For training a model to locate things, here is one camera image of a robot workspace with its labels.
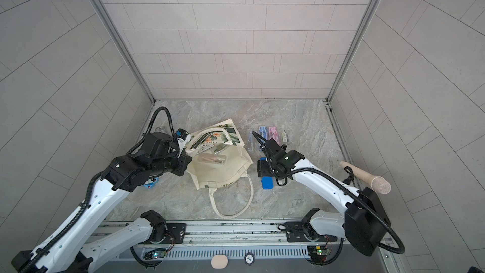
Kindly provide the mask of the clear case with silver compass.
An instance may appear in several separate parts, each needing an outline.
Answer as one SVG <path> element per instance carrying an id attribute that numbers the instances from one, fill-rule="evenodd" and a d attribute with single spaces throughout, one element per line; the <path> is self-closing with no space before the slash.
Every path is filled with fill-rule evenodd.
<path id="1" fill-rule="evenodd" d="M 257 142 L 256 142 L 255 137 L 253 135 L 253 130 L 252 129 L 249 129 L 248 130 L 247 150 L 249 152 L 254 152 L 255 150 L 257 150 Z"/>

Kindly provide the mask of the pink compass set case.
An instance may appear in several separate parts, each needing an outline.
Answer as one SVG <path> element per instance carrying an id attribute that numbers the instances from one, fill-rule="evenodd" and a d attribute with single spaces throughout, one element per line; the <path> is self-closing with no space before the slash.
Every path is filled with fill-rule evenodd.
<path id="1" fill-rule="evenodd" d="M 280 139 L 279 139 L 279 133 L 277 131 L 277 127 L 276 126 L 270 126 L 268 128 L 268 132 L 269 132 L 269 139 L 274 139 L 275 142 L 280 145 Z"/>

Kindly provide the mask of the blue compass set case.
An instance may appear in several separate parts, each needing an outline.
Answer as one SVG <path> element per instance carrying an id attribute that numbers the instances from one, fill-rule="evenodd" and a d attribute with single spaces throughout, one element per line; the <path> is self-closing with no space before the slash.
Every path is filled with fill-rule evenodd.
<path id="1" fill-rule="evenodd" d="M 269 133 L 268 128 L 266 126 L 260 126 L 258 129 L 259 135 L 261 135 L 265 140 L 268 139 Z"/>

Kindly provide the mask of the cream canvas floral tote bag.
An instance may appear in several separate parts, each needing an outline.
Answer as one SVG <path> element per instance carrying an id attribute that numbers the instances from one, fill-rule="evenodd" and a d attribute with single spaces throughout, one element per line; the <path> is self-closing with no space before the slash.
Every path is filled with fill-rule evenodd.
<path id="1" fill-rule="evenodd" d="M 253 161 L 232 119 L 192 133 L 185 151 L 192 158 L 186 171 L 191 175 L 196 189 L 208 189 L 210 203 L 218 217 L 235 219 L 248 210 L 255 192 L 248 175 Z M 246 178 L 249 182 L 249 200 L 239 212 L 224 215 L 217 208 L 214 194 L 219 188 L 229 187 L 240 178 Z"/>

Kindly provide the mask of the clear compass case with barcode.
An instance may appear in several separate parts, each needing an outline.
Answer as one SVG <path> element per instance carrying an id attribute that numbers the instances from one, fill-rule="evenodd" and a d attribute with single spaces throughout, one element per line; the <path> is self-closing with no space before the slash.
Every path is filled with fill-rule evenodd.
<path id="1" fill-rule="evenodd" d="M 231 145 L 228 144 L 218 144 L 214 147 L 212 154 L 217 155 L 226 150 L 227 148 L 231 147 Z"/>

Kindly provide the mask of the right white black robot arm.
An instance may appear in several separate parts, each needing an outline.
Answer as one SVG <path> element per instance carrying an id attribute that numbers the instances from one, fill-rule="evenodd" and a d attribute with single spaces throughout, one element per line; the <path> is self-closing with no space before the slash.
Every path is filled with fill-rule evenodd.
<path id="1" fill-rule="evenodd" d="M 304 220 L 309 224 L 308 238 L 313 235 L 332 235 L 347 240 L 357 251 L 370 256 L 377 248 L 394 254 L 403 254 L 405 245 L 392 229 L 391 222 L 377 194 L 371 188 L 359 190 L 349 181 L 342 182 L 313 165 L 303 154 L 287 150 L 274 139 L 266 139 L 253 132 L 265 160 L 260 161 L 258 172 L 275 178 L 279 186 L 289 180 L 307 186 L 323 197 L 337 211 L 330 218 L 321 210 L 312 212 Z"/>

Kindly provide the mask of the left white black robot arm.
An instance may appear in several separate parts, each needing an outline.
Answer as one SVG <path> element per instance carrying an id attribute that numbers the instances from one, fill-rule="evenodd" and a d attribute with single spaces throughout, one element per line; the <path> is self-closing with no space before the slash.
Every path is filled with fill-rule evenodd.
<path id="1" fill-rule="evenodd" d="M 138 187 L 164 173 L 182 176 L 186 171 L 192 160 L 184 151 L 190 134 L 183 129 L 175 130 L 171 117 L 168 117 L 169 133 L 153 132 L 161 111 L 170 113 L 166 107 L 155 110 L 142 139 L 90 180 L 83 201 L 48 239 L 13 258 L 11 265 L 16 272 L 95 272 L 139 243 L 158 244 L 166 238 L 175 243 L 166 220 L 153 210 L 101 240 L 88 242 L 107 215 Z"/>

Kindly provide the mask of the blue toy car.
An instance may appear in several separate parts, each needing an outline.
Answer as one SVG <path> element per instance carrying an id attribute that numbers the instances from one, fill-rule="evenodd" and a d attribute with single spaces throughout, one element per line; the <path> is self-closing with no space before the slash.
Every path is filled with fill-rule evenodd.
<path id="1" fill-rule="evenodd" d="M 144 186 L 146 188 L 152 188 L 155 186 L 157 182 L 158 182 L 158 178 L 151 178 L 145 182 Z"/>

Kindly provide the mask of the black microphone stand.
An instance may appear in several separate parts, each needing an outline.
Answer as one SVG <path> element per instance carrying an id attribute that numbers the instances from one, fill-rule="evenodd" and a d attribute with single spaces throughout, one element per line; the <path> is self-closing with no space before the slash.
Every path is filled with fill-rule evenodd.
<path id="1" fill-rule="evenodd" d="M 343 183 L 350 185 L 354 182 L 355 175 L 351 167 L 345 166 L 344 171 L 348 174 L 348 177 L 343 181 Z"/>

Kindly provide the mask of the left green circuit board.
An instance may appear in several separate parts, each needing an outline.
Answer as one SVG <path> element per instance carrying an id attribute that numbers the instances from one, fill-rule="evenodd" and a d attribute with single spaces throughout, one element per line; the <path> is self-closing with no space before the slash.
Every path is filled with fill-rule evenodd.
<path id="1" fill-rule="evenodd" d="M 147 251 L 143 257 L 144 260 L 161 260 L 165 258 L 169 250 L 165 248 L 157 248 Z"/>

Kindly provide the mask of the green circuit board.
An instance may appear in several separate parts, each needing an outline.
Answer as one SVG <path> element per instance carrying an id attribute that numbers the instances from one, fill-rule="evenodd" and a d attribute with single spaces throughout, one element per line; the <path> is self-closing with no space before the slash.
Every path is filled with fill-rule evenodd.
<path id="1" fill-rule="evenodd" d="M 144 260 L 161 260 L 165 258 L 169 250 L 165 248 L 157 248 L 147 251 L 143 257 Z"/>
<path id="2" fill-rule="evenodd" d="M 310 263 L 322 265 L 327 261 L 329 250 L 325 246 L 307 246 L 307 250 Z"/>

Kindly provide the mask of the right green circuit board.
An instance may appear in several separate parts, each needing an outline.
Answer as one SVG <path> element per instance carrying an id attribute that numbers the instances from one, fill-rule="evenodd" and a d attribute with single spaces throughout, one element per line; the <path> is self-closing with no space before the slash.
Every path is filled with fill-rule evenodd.
<path id="1" fill-rule="evenodd" d="M 329 250 L 325 246 L 307 246 L 307 250 L 310 263 L 322 265 L 327 261 Z"/>

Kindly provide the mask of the pink round pad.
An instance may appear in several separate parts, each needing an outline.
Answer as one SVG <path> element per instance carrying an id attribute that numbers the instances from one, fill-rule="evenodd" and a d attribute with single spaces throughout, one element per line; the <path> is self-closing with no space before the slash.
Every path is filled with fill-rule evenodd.
<path id="1" fill-rule="evenodd" d="M 226 255 L 218 254 L 212 257 L 211 266 L 213 269 L 225 269 L 228 262 L 229 260 Z"/>

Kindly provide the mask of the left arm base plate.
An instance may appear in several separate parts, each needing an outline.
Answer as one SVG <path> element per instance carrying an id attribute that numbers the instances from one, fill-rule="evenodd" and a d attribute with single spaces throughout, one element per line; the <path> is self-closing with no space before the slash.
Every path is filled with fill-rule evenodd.
<path id="1" fill-rule="evenodd" d="M 162 237 L 161 245 L 182 244 L 186 233 L 187 224 L 168 223 L 165 225 L 165 233 Z"/>

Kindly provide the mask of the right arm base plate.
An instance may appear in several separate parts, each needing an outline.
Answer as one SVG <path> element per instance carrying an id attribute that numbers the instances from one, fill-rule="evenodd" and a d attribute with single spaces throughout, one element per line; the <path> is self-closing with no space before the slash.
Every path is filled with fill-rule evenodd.
<path id="1" fill-rule="evenodd" d="M 285 233 L 289 243 L 337 242 L 338 238 L 331 235 L 319 235 L 309 225 L 302 222 L 284 222 L 278 225 L 278 230 Z"/>

